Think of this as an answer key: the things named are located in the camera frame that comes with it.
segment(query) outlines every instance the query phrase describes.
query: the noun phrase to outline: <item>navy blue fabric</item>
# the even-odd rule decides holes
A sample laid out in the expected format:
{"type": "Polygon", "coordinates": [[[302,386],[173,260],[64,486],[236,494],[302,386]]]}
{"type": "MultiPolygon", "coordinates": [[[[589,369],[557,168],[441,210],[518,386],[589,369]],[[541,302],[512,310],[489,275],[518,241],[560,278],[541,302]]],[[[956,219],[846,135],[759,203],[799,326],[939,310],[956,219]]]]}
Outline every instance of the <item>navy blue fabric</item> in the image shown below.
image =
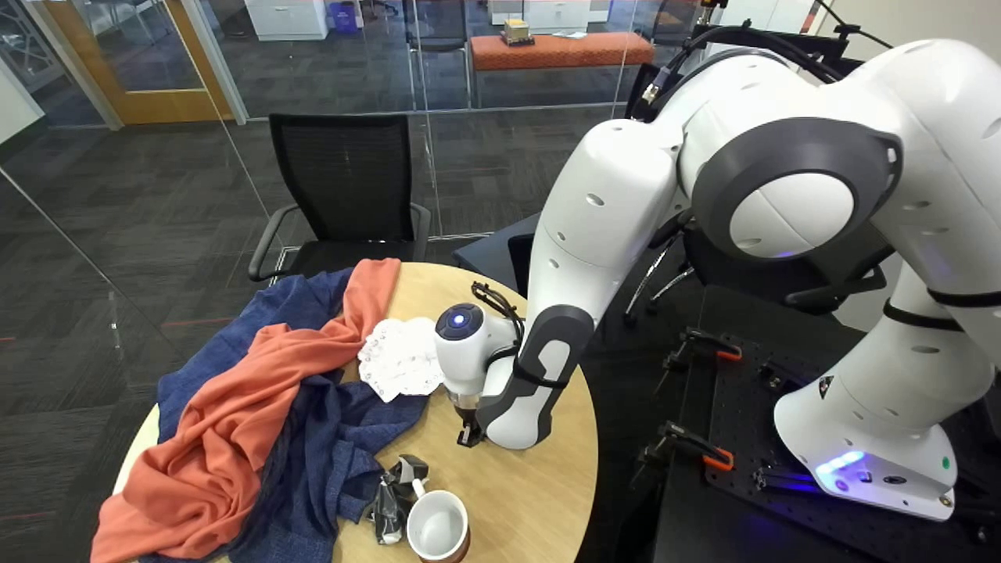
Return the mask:
{"type": "Polygon", "coordinates": [[[382,472],[375,454],[423,411],[425,398],[382,404],[361,381],[305,379],[229,555],[234,563],[329,563],[339,516],[356,522],[375,497],[382,472]]]}
{"type": "Polygon", "coordinates": [[[262,326],[325,326],[340,310],[346,278],[349,269],[318,271],[313,278],[291,275],[254,294],[236,318],[215,331],[178,373],[156,381],[159,440],[168,440],[178,431],[178,419],[201,386],[246,357],[246,346],[262,326]]]}

